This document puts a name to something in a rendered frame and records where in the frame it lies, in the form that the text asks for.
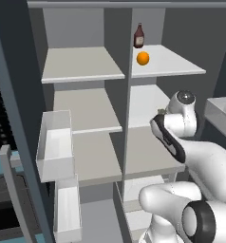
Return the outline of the white fridge door bin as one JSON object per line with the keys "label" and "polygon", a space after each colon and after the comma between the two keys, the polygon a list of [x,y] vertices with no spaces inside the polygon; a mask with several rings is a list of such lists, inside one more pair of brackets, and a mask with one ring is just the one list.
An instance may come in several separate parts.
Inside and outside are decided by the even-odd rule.
{"label": "white fridge door bin", "polygon": [[226,137],[226,97],[209,98],[205,104],[204,116]]}

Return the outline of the wide white fridge shelf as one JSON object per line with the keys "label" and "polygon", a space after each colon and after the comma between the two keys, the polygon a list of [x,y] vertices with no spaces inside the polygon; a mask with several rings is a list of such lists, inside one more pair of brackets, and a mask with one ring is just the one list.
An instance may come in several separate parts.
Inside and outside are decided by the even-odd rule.
{"label": "wide white fridge shelf", "polygon": [[[141,51],[145,51],[149,54],[150,59],[146,65],[139,65],[137,63],[137,55]],[[133,48],[132,78],[166,77],[205,73],[205,69],[189,62],[162,45],[147,45],[143,48]]]}

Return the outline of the orange fruit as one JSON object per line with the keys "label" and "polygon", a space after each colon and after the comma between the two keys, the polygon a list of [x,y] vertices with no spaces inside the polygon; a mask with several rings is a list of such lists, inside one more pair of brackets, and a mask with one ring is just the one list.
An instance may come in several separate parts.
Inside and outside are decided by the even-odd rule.
{"label": "orange fruit", "polygon": [[145,51],[141,51],[137,55],[137,63],[139,65],[147,65],[149,63],[149,54]]}

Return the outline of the large white door bin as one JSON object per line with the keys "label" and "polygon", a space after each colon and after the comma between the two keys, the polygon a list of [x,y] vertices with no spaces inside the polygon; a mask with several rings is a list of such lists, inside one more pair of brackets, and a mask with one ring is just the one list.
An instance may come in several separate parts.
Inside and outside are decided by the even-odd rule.
{"label": "large white door bin", "polygon": [[75,164],[69,110],[43,113],[36,165],[42,182],[74,177]]}

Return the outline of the grey freezer door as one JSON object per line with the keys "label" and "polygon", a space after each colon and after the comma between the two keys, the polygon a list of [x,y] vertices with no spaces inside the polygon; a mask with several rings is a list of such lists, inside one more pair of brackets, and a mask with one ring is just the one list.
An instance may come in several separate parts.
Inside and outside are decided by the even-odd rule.
{"label": "grey freezer door", "polygon": [[27,0],[0,0],[0,90],[46,243],[55,243],[36,153],[46,110]]}

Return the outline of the dark red sauce bottle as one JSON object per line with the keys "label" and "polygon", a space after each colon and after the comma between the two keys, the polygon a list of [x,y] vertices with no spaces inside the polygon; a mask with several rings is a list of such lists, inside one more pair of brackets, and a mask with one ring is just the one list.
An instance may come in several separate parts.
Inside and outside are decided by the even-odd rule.
{"label": "dark red sauce bottle", "polygon": [[137,30],[134,34],[134,47],[141,48],[144,43],[144,33],[141,24],[138,24]]}

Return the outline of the grey fridge cabinet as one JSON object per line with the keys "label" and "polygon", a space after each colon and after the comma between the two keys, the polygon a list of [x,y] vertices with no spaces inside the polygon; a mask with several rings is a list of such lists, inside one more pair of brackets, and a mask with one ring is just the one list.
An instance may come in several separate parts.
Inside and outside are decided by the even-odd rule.
{"label": "grey fridge cabinet", "polygon": [[[159,84],[168,95],[185,87],[198,97],[197,110],[204,111],[207,98],[213,96],[226,52],[226,8],[205,8],[200,2],[182,3],[178,8],[85,8],[43,7],[29,11],[33,41],[40,75],[50,48],[105,47],[124,74],[123,79],[61,83],[62,89],[103,88],[110,100],[122,131],[109,134],[122,171],[120,181],[84,186],[100,190],[122,186],[125,180],[130,91],[135,85]],[[145,41],[162,44],[180,56],[206,69],[202,77],[131,78],[133,32],[143,24]]]}

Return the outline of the narrow white door bin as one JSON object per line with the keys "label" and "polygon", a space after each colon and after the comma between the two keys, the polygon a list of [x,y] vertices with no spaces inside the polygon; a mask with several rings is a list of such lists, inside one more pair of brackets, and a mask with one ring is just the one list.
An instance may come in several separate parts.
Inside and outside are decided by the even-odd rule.
{"label": "narrow white door bin", "polygon": [[77,243],[82,240],[82,217],[78,177],[55,183],[54,225],[56,243]]}

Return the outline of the black oven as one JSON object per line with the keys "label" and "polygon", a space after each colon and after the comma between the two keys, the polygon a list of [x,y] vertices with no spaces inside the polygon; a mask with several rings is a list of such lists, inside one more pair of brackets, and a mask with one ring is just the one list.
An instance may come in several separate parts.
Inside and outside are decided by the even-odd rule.
{"label": "black oven", "polygon": [[[15,140],[9,125],[8,115],[0,92],[0,147],[9,144],[16,148]],[[9,196],[7,183],[0,175],[0,240],[22,236],[22,231]]]}

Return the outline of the wide white freezer shelf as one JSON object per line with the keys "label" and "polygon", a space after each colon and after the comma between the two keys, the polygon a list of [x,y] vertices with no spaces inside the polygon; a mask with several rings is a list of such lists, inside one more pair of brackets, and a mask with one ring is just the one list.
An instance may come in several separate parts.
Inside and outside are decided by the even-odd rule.
{"label": "wide white freezer shelf", "polygon": [[50,48],[42,83],[59,84],[123,79],[124,74],[105,47]]}

